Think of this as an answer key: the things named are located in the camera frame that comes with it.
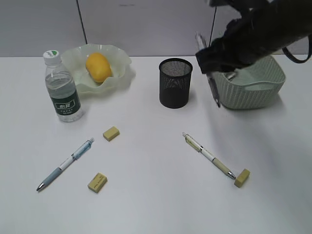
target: bottle label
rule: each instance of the bottle label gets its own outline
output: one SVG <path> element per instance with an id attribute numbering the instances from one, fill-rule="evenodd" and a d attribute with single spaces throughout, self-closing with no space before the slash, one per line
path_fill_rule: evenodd
<path id="1" fill-rule="evenodd" d="M 69 116 L 76 113 L 80 108 L 77 90 L 69 97 L 58 99 L 51 98 L 55 111 L 61 116 Z"/>

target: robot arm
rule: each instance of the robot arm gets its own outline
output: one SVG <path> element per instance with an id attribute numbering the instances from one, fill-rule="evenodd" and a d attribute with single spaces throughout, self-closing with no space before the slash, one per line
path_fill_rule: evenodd
<path id="1" fill-rule="evenodd" d="M 235 2 L 223 1 L 232 5 Z M 291 57 L 285 47 L 306 36 L 310 40 L 309 54 L 312 53 L 312 0 L 274 0 L 252 11 L 243 7 L 246 0 L 236 1 L 242 18 L 232 20 L 223 37 L 196 54 L 203 74 L 241 69 L 282 48 Z"/>

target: pen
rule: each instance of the pen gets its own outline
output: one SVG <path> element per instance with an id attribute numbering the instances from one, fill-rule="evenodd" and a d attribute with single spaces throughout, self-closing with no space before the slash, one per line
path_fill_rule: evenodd
<path id="1" fill-rule="evenodd" d="M 196 38 L 196 42 L 197 42 L 199 50 L 202 50 L 202 49 L 207 47 L 206 40 L 204 39 L 204 37 L 199 32 L 195 33 L 195 38 Z M 218 107 L 220 108 L 221 104 L 220 104 L 219 92 L 218 92 L 218 88 L 216 86 L 215 79 L 211 73 L 207 73 L 206 76 L 208 79 L 208 83 L 209 83 L 211 92 L 213 94 L 213 98 L 214 98 L 216 104 L 218 105 Z"/>
<path id="2" fill-rule="evenodd" d="M 40 192 L 45 187 L 53 182 L 62 172 L 75 160 L 79 159 L 88 149 L 91 148 L 94 139 L 87 140 L 83 145 L 79 147 L 70 157 L 68 157 L 59 167 L 57 167 L 37 188 Z"/>
<path id="3" fill-rule="evenodd" d="M 230 171 L 220 160 L 213 156 L 208 150 L 195 141 L 190 135 L 183 133 L 186 142 L 192 146 L 197 152 L 202 153 L 210 162 L 212 162 L 217 168 L 219 168 L 225 175 L 231 179 L 236 179 L 233 172 Z"/>

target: beige pen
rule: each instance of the beige pen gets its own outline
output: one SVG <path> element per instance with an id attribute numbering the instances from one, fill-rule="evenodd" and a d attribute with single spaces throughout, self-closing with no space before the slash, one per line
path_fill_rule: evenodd
<path id="1" fill-rule="evenodd" d="M 186 142 L 192 146 L 197 152 L 202 153 L 210 162 L 212 162 L 217 168 L 219 168 L 225 175 L 231 179 L 236 179 L 233 172 L 230 171 L 219 159 L 213 156 L 208 150 L 195 141 L 190 135 L 183 133 Z"/>

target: white bottle cap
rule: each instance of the white bottle cap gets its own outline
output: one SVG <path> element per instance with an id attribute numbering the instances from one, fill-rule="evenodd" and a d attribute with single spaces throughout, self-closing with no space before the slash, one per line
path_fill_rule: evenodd
<path id="1" fill-rule="evenodd" d="M 60 54 L 56 50 L 48 50 L 44 52 L 43 60 L 48 66 L 56 65 L 62 62 Z"/>

